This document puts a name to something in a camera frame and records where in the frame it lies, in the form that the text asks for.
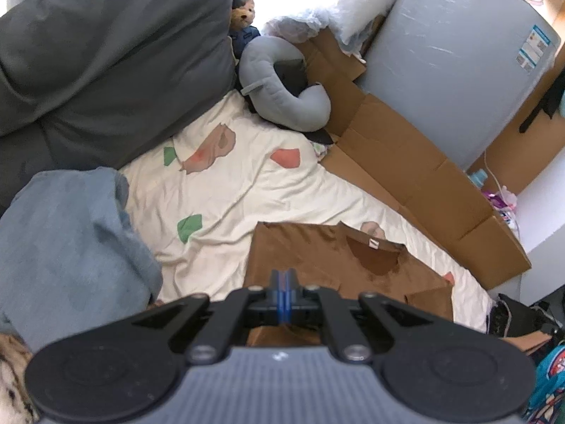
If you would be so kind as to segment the colourful dotted cloth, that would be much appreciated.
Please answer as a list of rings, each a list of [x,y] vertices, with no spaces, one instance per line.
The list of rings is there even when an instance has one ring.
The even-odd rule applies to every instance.
[[[321,162],[324,159],[324,157],[326,157],[327,154],[329,154],[329,152],[334,147],[333,143],[330,143],[328,145],[327,143],[311,142],[310,144],[311,144],[311,147],[313,148],[313,151],[316,155],[318,162]]]

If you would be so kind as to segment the black white fuzzy blanket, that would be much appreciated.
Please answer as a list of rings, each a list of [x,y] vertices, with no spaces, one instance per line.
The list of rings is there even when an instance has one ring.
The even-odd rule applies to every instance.
[[[0,336],[0,423],[34,424],[39,416],[24,384],[31,351],[13,335]]]

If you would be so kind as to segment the black folded garment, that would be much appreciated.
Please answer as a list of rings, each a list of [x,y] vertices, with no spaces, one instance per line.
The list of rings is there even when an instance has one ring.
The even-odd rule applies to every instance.
[[[499,293],[487,317],[487,333],[499,338],[526,336],[535,331],[554,334],[560,324],[537,305],[529,307]]]

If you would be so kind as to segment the black flat pad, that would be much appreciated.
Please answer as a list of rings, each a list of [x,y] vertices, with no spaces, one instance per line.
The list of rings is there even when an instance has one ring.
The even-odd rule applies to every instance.
[[[254,107],[254,104],[252,103],[251,99],[248,96],[244,96],[244,99],[249,107],[250,112],[257,114],[257,110]],[[324,128],[321,128],[313,132],[301,131],[301,134],[304,135],[312,143],[320,143],[320,145],[324,145],[324,146],[330,146],[333,144],[331,135],[329,135],[329,133]]]

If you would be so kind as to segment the grey neck pillow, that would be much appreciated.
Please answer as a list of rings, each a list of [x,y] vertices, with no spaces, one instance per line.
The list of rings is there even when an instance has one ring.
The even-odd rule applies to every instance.
[[[240,92],[272,124],[315,132],[331,117],[331,100],[323,85],[310,84],[305,58],[290,42],[275,36],[250,41],[238,62]]]

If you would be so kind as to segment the teal printed fabric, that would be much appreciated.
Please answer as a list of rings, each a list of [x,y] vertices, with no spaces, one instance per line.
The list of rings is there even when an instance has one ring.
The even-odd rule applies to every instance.
[[[535,388],[524,419],[527,423],[560,424],[564,422],[565,389],[564,345],[553,349],[537,366]]]

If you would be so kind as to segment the cream bear print blanket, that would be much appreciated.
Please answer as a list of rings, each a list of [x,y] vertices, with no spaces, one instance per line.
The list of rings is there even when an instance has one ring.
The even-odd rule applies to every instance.
[[[134,229],[161,264],[159,300],[245,287],[258,223],[347,226],[403,244],[453,284],[453,320],[487,328],[487,291],[401,214],[328,172],[310,141],[249,111],[237,91],[123,168]]]

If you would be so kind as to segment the grey crumpled garment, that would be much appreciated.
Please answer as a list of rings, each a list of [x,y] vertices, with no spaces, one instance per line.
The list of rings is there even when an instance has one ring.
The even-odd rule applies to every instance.
[[[144,311],[161,266],[134,231],[117,170],[32,177],[1,218],[1,326],[31,351]]]

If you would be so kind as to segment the purple white refill pouch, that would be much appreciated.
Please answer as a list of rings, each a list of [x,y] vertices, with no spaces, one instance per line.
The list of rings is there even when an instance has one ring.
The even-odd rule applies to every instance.
[[[490,202],[492,208],[500,214],[503,221],[514,232],[518,231],[516,221],[517,196],[510,192],[506,186],[496,193],[489,190],[483,190],[484,197]]]

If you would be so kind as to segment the brown cardboard sheet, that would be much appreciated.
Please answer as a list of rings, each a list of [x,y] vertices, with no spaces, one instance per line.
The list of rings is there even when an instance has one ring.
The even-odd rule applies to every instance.
[[[361,64],[332,35],[298,44],[308,80],[331,99],[327,132],[336,143],[323,165],[400,213],[484,289],[530,269],[519,240],[467,175],[416,127],[354,84]]]

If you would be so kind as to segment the white pillar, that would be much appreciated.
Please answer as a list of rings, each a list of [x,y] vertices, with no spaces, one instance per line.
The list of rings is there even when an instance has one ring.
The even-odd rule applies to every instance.
[[[530,305],[564,285],[564,161],[546,167],[518,195],[520,241],[530,269],[488,294]]]

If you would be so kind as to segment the grey wrapped mattress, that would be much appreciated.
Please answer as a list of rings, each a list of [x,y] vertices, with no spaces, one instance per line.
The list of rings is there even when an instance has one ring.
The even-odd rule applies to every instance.
[[[553,66],[560,43],[524,0],[397,0],[357,83],[466,170]]]

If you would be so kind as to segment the brown printed t-shirt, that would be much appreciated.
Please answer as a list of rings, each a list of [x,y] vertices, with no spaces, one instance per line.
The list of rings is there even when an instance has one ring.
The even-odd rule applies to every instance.
[[[294,269],[302,285],[317,284],[355,299],[376,292],[453,320],[453,284],[414,257],[405,245],[344,223],[258,223],[244,284],[268,285],[271,272]]]

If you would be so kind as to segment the blue cap detergent bottle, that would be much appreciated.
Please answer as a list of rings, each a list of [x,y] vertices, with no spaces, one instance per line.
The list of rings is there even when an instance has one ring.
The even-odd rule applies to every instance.
[[[488,174],[484,169],[479,169],[468,175],[469,180],[478,188],[482,189],[487,182]]]

